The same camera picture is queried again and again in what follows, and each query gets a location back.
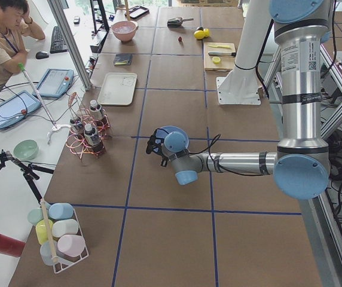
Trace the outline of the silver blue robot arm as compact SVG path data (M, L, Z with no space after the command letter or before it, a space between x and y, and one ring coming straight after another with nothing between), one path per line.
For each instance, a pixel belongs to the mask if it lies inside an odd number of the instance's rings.
M219 80L221 104L257 102L255 72L270 31L280 48L283 138L276 152L222 153L188 150L188 137L158 129L147 152L171 164L181 185L199 172L272 175L276 185L299 200L317 197L328 185L328 144L321 134L320 45L330 33L332 1L251 1L234 68Z

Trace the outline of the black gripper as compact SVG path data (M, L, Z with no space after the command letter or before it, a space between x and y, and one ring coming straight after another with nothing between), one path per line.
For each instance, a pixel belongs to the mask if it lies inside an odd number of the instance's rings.
M167 157L162 157L161 166L167 166L169 159Z

